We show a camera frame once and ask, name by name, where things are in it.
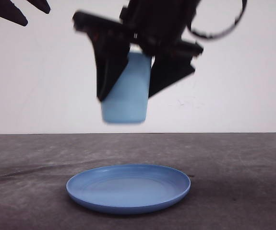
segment plastic cup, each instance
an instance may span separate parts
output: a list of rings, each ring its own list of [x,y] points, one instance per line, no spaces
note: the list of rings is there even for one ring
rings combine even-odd
[[[152,58],[128,53],[128,64],[102,101],[102,117],[107,123],[141,123],[146,118]]]

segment plate rim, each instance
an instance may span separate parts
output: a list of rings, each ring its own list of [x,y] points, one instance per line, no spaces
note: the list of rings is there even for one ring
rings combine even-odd
[[[176,196],[174,196],[174,197],[172,197],[172,198],[170,198],[170,199],[168,199],[168,200],[164,200],[163,202],[160,202],[160,203],[154,203],[154,204],[143,205],[143,206],[128,206],[128,207],[124,207],[124,206],[113,206],[113,205],[96,204],[96,203],[92,203],[92,202],[87,201],[87,200],[84,200],[84,199],[77,198],[77,197],[74,196],[72,193],[70,193],[68,184],[69,184],[69,182],[70,182],[71,180],[74,179],[74,177],[76,177],[76,176],[78,176],[78,175],[80,175],[80,174],[82,174],[82,173],[85,173],[85,172],[95,171],[95,170],[102,169],[102,168],[118,167],[118,166],[155,166],[155,167],[160,167],[160,168],[167,168],[167,169],[170,169],[170,170],[177,171],[178,173],[184,175],[185,178],[188,180],[188,185],[187,185],[186,189],[185,189],[182,193],[180,193],[180,194],[178,194],[178,195],[176,195]],[[182,172],[182,171],[180,171],[180,170],[178,170],[178,169],[169,167],[169,166],[157,165],[157,164],[116,164],[116,165],[101,166],[101,167],[92,168],[92,169],[89,169],[89,170],[82,171],[82,172],[80,172],[80,173],[78,173],[78,174],[72,176],[72,177],[67,181],[67,183],[66,183],[66,190],[67,190],[68,194],[69,194],[71,197],[74,197],[75,199],[78,199],[78,200],[80,200],[80,201],[86,202],[86,203],[88,203],[88,204],[90,204],[90,205],[95,205],[95,206],[98,206],[98,207],[111,207],[111,208],[143,208],[143,207],[152,207],[152,206],[156,206],[156,205],[165,204],[165,203],[167,203],[167,202],[170,202],[170,201],[172,201],[172,200],[176,200],[176,199],[178,199],[178,198],[180,198],[180,197],[185,196],[185,195],[188,193],[190,187],[191,187],[191,180],[190,180],[189,176],[186,175],[184,172]]]

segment gray floor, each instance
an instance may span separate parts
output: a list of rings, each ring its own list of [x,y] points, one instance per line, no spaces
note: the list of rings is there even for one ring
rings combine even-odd
[[[114,216],[71,201],[95,167],[150,163],[192,187],[162,211]],[[276,230],[276,134],[0,135],[0,230]]]

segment robotic arm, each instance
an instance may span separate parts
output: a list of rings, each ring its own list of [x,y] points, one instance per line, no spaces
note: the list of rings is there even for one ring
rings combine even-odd
[[[143,53],[155,56],[151,69],[149,97],[188,76],[195,70],[192,57],[203,52],[198,43],[182,41],[186,26],[195,36],[204,39],[220,38],[238,24],[219,34],[205,35],[191,29],[200,0],[130,0],[123,7],[119,22],[78,11],[73,16],[77,31],[85,32],[92,41],[97,68],[97,97],[103,101],[125,69],[130,43],[138,44]]]

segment white wall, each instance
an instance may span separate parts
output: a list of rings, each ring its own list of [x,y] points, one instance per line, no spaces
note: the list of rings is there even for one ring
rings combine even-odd
[[[275,0],[250,0],[235,32],[200,41],[196,73],[150,99],[143,124],[127,126],[102,122],[92,46],[71,21],[77,9],[117,19],[127,1],[48,1],[49,15],[14,1],[27,27],[0,19],[0,133],[276,132]],[[240,7],[203,0],[194,25],[223,28]]]

